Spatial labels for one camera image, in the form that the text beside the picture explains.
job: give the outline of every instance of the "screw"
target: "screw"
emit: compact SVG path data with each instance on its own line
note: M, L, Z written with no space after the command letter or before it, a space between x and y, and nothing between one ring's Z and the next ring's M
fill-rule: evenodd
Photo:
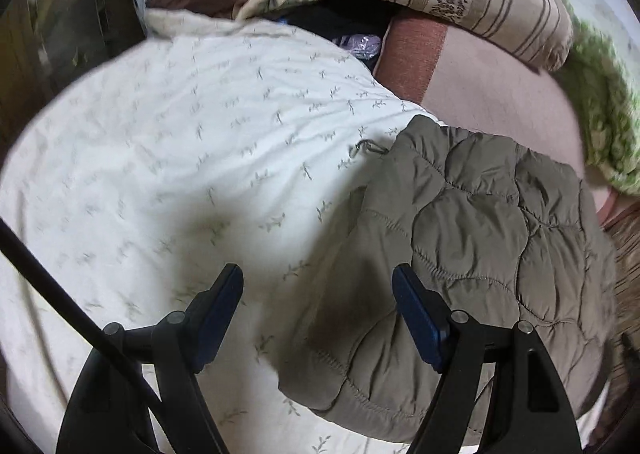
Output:
M531 325L531 322L521 320L520 322L518 322L518 329L528 335L533 331L533 326Z
M183 311L172 311L169 315L166 316L166 321L169 324L179 324L184 320L184 312Z
M453 322L457 322L458 324L464 324L465 322L468 322L469 315L467 315L465 311L462 311L461 309L457 309L451 314L451 318L453 319Z
M115 335L120 329L120 324L117 322L108 323L102 331L104 331L105 335Z

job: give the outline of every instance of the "green crochet fabric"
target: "green crochet fabric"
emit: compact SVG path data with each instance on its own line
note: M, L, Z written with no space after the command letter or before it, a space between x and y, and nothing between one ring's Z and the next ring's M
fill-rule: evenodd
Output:
M611 39L575 17L574 44L554 77L574 105L587 164L627 194L640 194L640 102Z

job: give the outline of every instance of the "gray quilted jacket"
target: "gray quilted jacket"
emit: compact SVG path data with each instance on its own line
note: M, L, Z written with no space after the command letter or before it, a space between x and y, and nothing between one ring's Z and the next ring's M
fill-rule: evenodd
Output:
M402 262L478 322L534 324L578 412L612 333L615 267L570 166L424 116L383 158L279 375L280 390L316 414L394 442L411 441L438 384L396 313L391 273ZM479 442L492 374L485 366L465 444Z

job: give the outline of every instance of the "leaf print fabric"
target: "leaf print fabric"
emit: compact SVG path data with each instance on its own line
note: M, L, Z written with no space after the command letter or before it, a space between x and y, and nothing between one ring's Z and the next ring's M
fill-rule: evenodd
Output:
M86 76L34 121L6 164L0 214L98 326L155 324L225 263L241 266L242 302L198 376L232 453L392 454L401 446L287 401L274 365L346 236L350 191L379 163L350 147L363 134L389 147L424 111L303 30L148 13L171 40ZM34 295L52 374L4 258L0 290L2 350L42 418L24 425L49 454L64 409L54 380L68 398L89 348Z

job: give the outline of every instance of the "plastic bag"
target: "plastic bag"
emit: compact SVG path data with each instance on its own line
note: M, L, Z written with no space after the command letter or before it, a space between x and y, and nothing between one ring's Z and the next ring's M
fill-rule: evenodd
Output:
M369 60L380 53L382 41L377 35L347 35L333 40L334 44L347 50L358 60Z

